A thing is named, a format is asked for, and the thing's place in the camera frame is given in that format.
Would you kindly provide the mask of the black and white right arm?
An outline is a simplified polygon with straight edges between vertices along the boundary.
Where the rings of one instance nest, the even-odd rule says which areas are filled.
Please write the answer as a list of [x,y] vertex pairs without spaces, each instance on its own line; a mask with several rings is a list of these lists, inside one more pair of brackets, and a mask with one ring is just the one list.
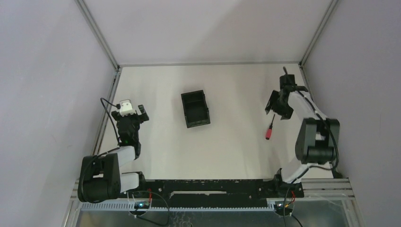
[[305,86],[295,82],[293,74],[279,78],[279,90],[273,90],[265,107],[267,114],[289,120],[297,116],[301,122],[294,146],[295,158],[276,173],[273,190],[280,197],[292,191],[292,185],[301,182],[312,168],[335,170],[340,162],[340,122],[327,117],[312,101]]

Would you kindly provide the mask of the red handled screwdriver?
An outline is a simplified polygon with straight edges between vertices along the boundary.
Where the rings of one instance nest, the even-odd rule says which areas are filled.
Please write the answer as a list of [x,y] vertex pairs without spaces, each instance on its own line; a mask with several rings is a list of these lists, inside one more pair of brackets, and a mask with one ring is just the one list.
[[265,139],[266,139],[266,140],[270,140],[270,139],[271,139],[272,129],[273,129],[273,123],[274,123],[274,118],[275,118],[275,116],[276,116],[276,114],[273,115],[272,120],[271,120],[271,122],[270,122],[270,125],[269,125],[269,127],[268,127],[268,129],[267,129],[267,131],[266,131],[266,134],[265,134]]

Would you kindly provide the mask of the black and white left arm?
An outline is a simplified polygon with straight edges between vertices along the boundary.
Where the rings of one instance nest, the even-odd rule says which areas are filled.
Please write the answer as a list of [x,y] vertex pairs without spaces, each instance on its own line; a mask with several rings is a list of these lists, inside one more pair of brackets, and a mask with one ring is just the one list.
[[148,185],[140,180],[140,172],[123,174],[120,168],[139,158],[140,125],[149,120],[143,105],[138,110],[125,100],[117,105],[115,111],[107,115],[117,134],[117,147],[98,155],[85,156],[82,160],[78,182],[78,199],[81,202],[101,203],[117,199],[130,190],[136,197],[144,196]]

